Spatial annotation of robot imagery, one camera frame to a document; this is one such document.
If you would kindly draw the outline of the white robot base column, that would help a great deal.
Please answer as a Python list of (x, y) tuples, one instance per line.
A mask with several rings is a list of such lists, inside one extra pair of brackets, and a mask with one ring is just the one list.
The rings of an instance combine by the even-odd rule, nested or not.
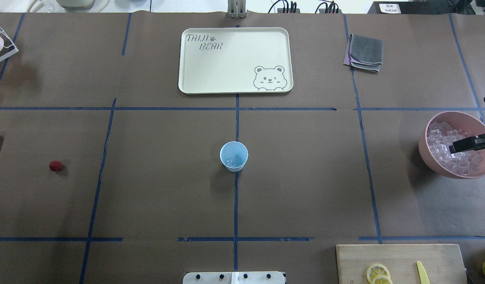
[(218, 271), (186, 273), (183, 284), (286, 284), (280, 271)]

